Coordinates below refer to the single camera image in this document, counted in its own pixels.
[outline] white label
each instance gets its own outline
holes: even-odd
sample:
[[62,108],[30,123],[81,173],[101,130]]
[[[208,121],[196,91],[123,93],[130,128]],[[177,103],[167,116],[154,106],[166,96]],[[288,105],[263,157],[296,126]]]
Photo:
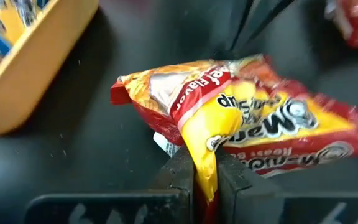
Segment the white label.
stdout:
[[180,149],[180,146],[172,144],[160,133],[154,133],[153,140],[168,154],[169,157],[175,155]]

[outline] black surface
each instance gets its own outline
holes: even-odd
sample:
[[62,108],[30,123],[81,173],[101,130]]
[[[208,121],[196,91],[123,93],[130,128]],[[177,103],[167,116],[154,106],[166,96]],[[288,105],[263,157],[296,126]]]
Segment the black surface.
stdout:
[[0,137],[0,223],[19,222],[43,194],[146,188],[168,156],[132,105],[109,104],[110,86],[119,75],[214,57],[232,44],[242,2],[100,0],[33,116]]
[[358,106],[358,50],[324,19],[324,6],[325,0],[293,2],[253,41],[239,40],[236,57],[268,54],[279,75]]
[[243,46],[257,37],[292,2],[293,0],[255,1],[235,44]]
[[43,195],[30,203],[25,223],[192,224],[193,179],[193,161],[183,148],[159,170],[149,189]]
[[264,179],[216,154],[220,223],[358,224],[358,158]]

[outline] orange plastic tray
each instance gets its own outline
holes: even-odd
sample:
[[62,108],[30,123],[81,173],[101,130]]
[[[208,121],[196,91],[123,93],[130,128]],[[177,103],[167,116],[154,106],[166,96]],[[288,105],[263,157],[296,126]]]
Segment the orange plastic tray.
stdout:
[[98,0],[51,0],[0,62],[0,134],[30,116],[98,8]]

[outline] mama noodle packet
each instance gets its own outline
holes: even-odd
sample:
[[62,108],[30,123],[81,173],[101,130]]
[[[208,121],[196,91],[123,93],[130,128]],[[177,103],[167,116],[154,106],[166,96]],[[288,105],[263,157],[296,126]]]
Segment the mama noodle packet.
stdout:
[[331,12],[346,42],[358,48],[358,0],[330,0],[326,12]]
[[358,156],[358,109],[280,78],[263,55],[133,73],[110,94],[112,104],[132,103],[171,144],[187,145],[207,203],[222,145],[266,177]]

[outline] cartoon logo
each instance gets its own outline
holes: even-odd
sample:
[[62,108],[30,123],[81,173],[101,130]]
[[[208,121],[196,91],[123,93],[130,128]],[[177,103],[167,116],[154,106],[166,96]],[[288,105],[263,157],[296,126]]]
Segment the cartoon logo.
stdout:
[[210,137],[206,141],[206,147],[208,148],[208,150],[216,152],[218,147],[222,146],[226,142],[226,140],[229,139],[229,137],[230,136],[220,136],[220,135]]
[[289,99],[284,105],[283,113],[293,119],[297,125],[305,129],[317,127],[317,119],[310,113],[308,105],[304,101]]
[[353,147],[350,144],[343,141],[336,141],[320,150],[318,152],[318,158],[320,163],[328,163],[350,156],[352,153]]

